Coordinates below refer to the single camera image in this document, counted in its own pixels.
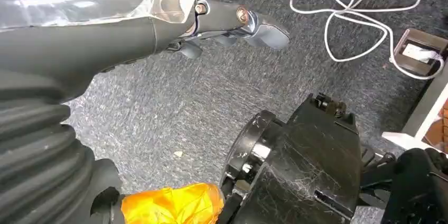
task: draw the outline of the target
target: screw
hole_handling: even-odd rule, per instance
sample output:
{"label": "screw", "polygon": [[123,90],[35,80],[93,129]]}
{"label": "screw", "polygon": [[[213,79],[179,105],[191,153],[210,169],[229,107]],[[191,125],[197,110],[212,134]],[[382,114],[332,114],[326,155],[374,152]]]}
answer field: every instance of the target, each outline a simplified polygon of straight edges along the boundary
{"label": "screw", "polygon": [[237,17],[241,23],[246,24],[249,22],[249,12],[244,7],[239,7],[237,9]]}
{"label": "screw", "polygon": [[207,12],[207,8],[204,4],[198,4],[194,7],[194,10],[197,14],[205,14]]}

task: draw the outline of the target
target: power cord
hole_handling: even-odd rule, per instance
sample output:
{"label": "power cord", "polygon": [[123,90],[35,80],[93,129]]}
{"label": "power cord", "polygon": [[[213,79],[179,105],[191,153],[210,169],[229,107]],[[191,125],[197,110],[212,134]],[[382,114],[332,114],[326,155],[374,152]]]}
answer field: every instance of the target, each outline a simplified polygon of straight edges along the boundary
{"label": "power cord", "polygon": [[[412,77],[414,79],[418,79],[418,80],[428,80],[428,79],[432,79],[434,77],[436,77],[439,73],[442,72],[442,69],[445,65],[445,62],[442,58],[442,56],[440,55],[433,55],[432,58],[439,61],[440,65],[438,70],[430,75],[430,76],[419,76],[416,74],[413,74],[409,71],[406,71],[405,69],[403,69],[402,67],[400,67],[397,64],[397,61],[395,61],[395,56],[394,56],[394,35],[392,32],[392,29],[387,26],[386,24],[377,21],[371,17],[368,17],[364,14],[361,13],[383,13],[383,12],[398,12],[398,11],[406,11],[406,10],[410,10],[414,7],[416,7],[419,3],[420,0],[417,0],[412,6],[407,6],[407,7],[399,7],[399,8],[385,8],[385,9],[358,9],[356,8],[361,2],[362,0],[358,0],[356,3],[354,2],[354,0],[350,0],[350,3],[348,5],[344,4],[341,0],[335,0],[339,5],[341,5],[342,7],[344,7],[343,10],[335,10],[335,9],[331,9],[331,8],[326,8],[326,9],[319,9],[319,10],[309,10],[309,11],[304,11],[304,10],[300,10],[300,9],[296,9],[293,5],[293,0],[289,0],[290,1],[290,8],[297,13],[300,14],[316,14],[316,13],[324,13],[324,12],[330,12],[330,16],[328,17],[326,24],[325,24],[325,29],[324,29],[324,43],[325,43],[325,48],[326,51],[328,53],[328,55],[330,56],[330,58],[335,61],[335,62],[346,62],[346,61],[350,61],[350,60],[354,60],[354,59],[358,59],[360,57],[363,57],[367,54],[369,54],[370,52],[372,52],[374,49],[376,49],[383,41],[384,39],[386,39],[387,34],[389,34],[389,40],[390,40],[390,61],[394,64],[394,66],[402,73],[404,73],[405,75]],[[367,21],[361,21],[361,20],[356,20],[354,18],[350,18],[347,16],[344,16],[344,14],[352,14],[352,15],[356,15],[358,17],[364,18]],[[337,17],[349,22],[354,22],[354,23],[358,23],[358,24],[362,24],[362,25],[367,25],[367,26],[371,26],[371,27],[376,27],[380,30],[383,31],[383,35],[381,37],[381,39],[375,43],[369,50],[359,54],[359,55],[355,55],[346,59],[337,59],[336,57],[334,57],[333,53],[330,50],[330,47],[328,45],[328,26],[330,25],[330,21],[333,17]]]}

